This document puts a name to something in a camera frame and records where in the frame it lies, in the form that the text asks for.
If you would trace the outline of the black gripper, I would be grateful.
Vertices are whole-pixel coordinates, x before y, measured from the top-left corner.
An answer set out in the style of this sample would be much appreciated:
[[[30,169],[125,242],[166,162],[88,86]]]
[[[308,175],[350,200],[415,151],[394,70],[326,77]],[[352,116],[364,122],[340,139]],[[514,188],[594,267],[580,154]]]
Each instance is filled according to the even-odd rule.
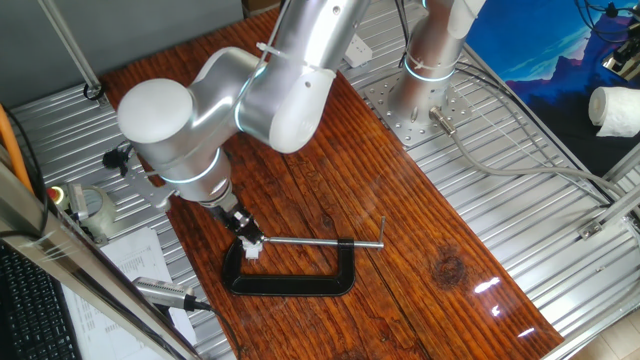
[[[253,245],[261,244],[265,235],[255,219],[240,202],[235,203],[228,210],[218,205],[209,209],[212,216],[230,231],[238,231],[238,237]]]

